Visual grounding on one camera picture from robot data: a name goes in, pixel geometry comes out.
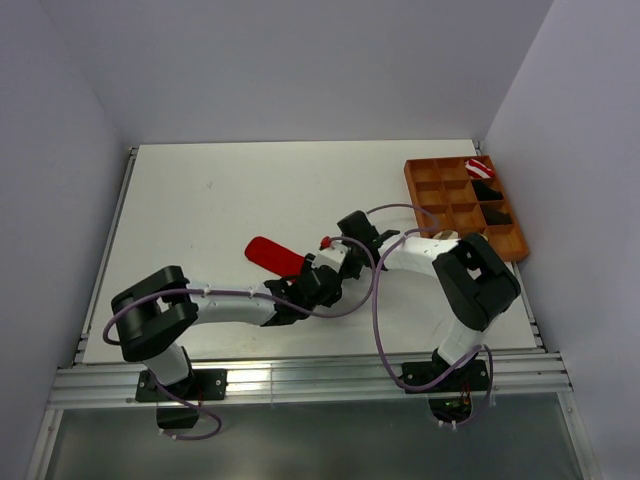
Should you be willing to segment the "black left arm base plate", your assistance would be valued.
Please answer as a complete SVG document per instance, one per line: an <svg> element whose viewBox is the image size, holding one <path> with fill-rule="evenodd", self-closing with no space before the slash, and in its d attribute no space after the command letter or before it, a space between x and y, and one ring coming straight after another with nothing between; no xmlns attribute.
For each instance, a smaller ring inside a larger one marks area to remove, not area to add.
<svg viewBox="0 0 640 480"><path fill-rule="evenodd" d="M188 376L164 388L172 395L188 401L221 401L225 398L227 371L225 369L197 369ZM155 377L149 370L143 370L138 379L135 393L138 403L169 401L156 385Z"/></svg>

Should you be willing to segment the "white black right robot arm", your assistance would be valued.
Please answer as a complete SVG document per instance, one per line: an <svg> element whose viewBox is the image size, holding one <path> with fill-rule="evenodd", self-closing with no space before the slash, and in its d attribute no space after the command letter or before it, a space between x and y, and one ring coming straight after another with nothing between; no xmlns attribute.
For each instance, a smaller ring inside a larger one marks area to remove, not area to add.
<svg viewBox="0 0 640 480"><path fill-rule="evenodd" d="M379 332L378 290L384 271L401 270L437 279L455 320L432 355L433 378L452 390L468 374L495 319L520 296L515 275L479 233L458 239L423 238L415 233L379 233L366 213L355 211L338 222L340 232L360 241L376 261L372 317L376 348L386 359Z"/></svg>

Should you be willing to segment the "brown striped sock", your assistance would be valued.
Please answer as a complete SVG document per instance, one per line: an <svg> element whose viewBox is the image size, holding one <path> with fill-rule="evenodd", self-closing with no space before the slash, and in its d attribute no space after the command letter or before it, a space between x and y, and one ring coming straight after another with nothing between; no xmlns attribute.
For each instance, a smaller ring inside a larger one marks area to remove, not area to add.
<svg viewBox="0 0 640 480"><path fill-rule="evenodd" d="M455 230L443 230L436 233L433 238L436 240L456 240L459 238L459 233Z"/></svg>

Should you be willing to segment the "red sock with white pattern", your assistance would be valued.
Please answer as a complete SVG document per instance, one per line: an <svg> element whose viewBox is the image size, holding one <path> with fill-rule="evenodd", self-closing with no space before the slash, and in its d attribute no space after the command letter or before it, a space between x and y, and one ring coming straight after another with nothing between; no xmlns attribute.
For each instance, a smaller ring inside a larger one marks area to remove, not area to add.
<svg viewBox="0 0 640 480"><path fill-rule="evenodd" d="M256 236L244 249L246 259L273 274L272 281L294 284L302 272L305 258L263 236Z"/></svg>

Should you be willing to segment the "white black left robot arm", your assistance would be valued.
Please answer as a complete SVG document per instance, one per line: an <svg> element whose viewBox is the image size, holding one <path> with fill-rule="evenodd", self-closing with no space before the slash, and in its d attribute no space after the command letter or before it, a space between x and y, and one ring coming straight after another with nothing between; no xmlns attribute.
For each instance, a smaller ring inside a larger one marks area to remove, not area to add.
<svg viewBox="0 0 640 480"><path fill-rule="evenodd" d="M342 281L337 271L320 266L254 288L213 289L189 282L179 266L164 267L111 300L117 344L125 361L144 364L164 393L183 399L195 386L191 360L178 345L187 329L208 323L288 326L340 300Z"/></svg>

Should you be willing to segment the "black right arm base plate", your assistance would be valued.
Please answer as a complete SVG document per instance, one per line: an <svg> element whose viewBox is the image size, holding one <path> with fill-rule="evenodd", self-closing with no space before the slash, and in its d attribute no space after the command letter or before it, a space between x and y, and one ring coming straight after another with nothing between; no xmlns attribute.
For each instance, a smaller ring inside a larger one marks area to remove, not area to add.
<svg viewBox="0 0 640 480"><path fill-rule="evenodd" d="M446 370L447 364L440 361L404 362L400 379L412 387L423 386ZM473 359L457 368L427 393L462 394L485 391L489 387L489 370L484 360Z"/></svg>

